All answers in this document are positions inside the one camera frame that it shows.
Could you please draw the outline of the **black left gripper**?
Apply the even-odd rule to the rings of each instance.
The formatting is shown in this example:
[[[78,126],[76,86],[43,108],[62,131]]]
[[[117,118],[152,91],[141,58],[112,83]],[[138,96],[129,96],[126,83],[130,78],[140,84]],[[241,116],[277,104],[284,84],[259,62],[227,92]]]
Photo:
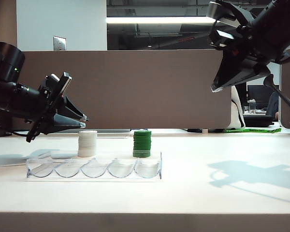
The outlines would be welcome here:
[[[27,142],[34,140],[40,133],[50,134],[86,127],[86,124],[80,121],[89,121],[88,117],[64,96],[71,80],[67,72],[64,72],[61,78],[54,74],[45,77],[40,90],[46,95],[46,105],[27,133]]]

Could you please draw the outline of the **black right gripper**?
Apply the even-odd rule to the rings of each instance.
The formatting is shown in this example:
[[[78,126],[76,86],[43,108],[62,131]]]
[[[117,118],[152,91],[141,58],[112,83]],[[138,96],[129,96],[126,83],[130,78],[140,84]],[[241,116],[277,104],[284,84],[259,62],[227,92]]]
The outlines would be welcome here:
[[[251,21],[254,16],[250,11],[229,2],[215,0],[209,2],[206,16],[214,19],[208,35],[209,43],[216,50],[223,51],[219,70],[211,85],[212,92],[263,78],[271,73],[266,65],[252,67],[253,63],[245,59],[245,56],[256,57],[251,42]],[[216,29],[218,22],[234,27],[239,35]]]

